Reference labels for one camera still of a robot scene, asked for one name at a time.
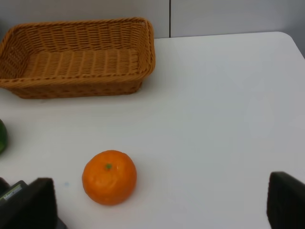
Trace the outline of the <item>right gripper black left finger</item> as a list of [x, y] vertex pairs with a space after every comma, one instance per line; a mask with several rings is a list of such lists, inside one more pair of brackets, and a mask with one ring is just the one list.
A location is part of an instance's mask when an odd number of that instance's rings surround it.
[[2, 229], [66, 229], [58, 217], [54, 183], [38, 178], [0, 208]]

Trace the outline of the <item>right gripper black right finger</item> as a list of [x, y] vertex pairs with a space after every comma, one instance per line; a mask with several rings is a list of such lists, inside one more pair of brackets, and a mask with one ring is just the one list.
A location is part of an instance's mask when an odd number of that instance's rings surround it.
[[272, 229], [304, 229], [305, 184], [286, 172], [272, 172], [266, 214]]

